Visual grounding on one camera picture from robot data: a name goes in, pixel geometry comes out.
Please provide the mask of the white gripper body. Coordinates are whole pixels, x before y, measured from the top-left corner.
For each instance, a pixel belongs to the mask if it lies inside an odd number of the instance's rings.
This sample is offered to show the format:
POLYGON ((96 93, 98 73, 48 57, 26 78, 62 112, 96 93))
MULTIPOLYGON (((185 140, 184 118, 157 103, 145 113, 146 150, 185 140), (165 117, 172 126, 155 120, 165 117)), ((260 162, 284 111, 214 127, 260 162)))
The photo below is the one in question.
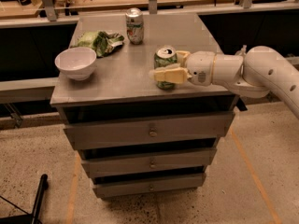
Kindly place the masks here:
POLYGON ((216 54, 211 51, 197 51, 186 60, 186 68, 194 85, 209 86, 211 84, 212 65, 216 54))

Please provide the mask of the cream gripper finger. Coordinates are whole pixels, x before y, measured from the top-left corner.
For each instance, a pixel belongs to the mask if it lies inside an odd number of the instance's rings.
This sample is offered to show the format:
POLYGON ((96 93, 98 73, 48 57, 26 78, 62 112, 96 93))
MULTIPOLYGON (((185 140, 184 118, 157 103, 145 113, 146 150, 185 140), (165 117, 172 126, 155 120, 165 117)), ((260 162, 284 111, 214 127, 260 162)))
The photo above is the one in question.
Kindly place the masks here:
POLYGON ((177 54, 177 59, 178 59, 178 63, 180 64, 180 66, 185 67, 187 58, 191 55, 191 53, 189 51, 185 51, 185 50, 177 50, 176 54, 177 54))
POLYGON ((182 84, 192 76, 187 68, 181 67, 179 63, 173 63, 166 67, 150 70, 149 77, 159 82, 182 84))

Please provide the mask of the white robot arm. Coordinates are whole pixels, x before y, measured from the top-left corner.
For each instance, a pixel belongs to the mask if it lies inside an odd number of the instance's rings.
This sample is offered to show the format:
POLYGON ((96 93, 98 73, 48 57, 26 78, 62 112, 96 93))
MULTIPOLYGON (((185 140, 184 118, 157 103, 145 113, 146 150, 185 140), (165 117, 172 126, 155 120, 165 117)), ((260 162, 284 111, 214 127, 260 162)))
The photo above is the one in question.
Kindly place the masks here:
POLYGON ((178 61, 151 70, 156 81, 223 86, 249 98, 274 93, 299 118, 299 71, 274 49, 258 46, 240 55, 177 52, 178 61))

